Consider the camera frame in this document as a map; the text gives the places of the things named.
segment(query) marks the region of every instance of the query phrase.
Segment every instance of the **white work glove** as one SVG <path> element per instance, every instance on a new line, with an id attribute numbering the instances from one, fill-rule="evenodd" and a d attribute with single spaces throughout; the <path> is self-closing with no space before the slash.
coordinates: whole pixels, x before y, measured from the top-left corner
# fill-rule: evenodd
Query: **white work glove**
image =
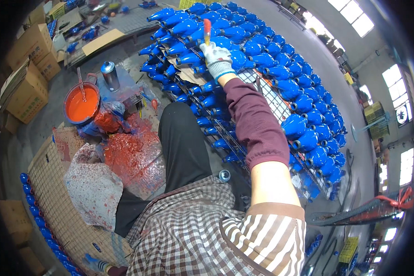
<path id="1" fill-rule="evenodd" d="M 236 74 L 232 69 L 232 55 L 228 49 L 217 47 L 215 42 L 210 42 L 209 46 L 203 43 L 199 45 L 199 48 L 204 53 L 207 68 L 214 77 L 216 84 L 220 76 L 228 73 Z"/>

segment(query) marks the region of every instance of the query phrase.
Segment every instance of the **orange paint bucket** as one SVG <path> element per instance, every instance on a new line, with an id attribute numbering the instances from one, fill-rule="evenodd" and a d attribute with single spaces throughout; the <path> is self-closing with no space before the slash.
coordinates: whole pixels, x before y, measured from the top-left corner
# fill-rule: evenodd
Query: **orange paint bucket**
<path id="1" fill-rule="evenodd" d="M 97 75 L 89 73 L 83 82 L 86 93 L 86 101 L 83 101 L 79 84 L 72 87 L 66 95 L 63 103 L 63 112 L 66 119 L 72 124 L 86 124 L 98 113 L 100 106 L 100 91 L 95 85 Z"/>

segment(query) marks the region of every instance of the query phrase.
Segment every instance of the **paintbrush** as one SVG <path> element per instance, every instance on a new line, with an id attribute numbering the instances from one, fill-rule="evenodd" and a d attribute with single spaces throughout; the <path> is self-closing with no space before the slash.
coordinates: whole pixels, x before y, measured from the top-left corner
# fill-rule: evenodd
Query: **paintbrush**
<path id="1" fill-rule="evenodd" d="M 207 46 L 210 45 L 210 36 L 211 36 L 211 22 L 209 19 L 204 19 L 204 42 Z"/>

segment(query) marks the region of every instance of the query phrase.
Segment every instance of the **orange paint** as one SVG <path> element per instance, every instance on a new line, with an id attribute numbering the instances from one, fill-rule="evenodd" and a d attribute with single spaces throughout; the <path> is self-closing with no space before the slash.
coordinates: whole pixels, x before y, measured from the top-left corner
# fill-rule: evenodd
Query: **orange paint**
<path id="1" fill-rule="evenodd" d="M 84 91 L 86 93 L 85 102 L 83 102 L 83 97 L 81 96 L 79 89 L 72 99 L 68 100 L 69 104 L 66 112 L 72 121 L 82 121 L 92 116 L 97 109 L 98 96 L 95 90 L 92 88 L 85 88 Z"/>

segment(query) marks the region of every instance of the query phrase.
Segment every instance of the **blue gloved hand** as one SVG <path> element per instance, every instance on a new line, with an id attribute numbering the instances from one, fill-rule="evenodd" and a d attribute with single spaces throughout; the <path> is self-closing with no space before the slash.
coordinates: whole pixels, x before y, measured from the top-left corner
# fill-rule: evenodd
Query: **blue gloved hand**
<path id="1" fill-rule="evenodd" d="M 84 255 L 85 258 L 81 258 L 81 261 L 85 266 L 92 269 L 95 272 L 107 273 L 113 265 L 100 259 L 92 258 L 88 253 Z"/>

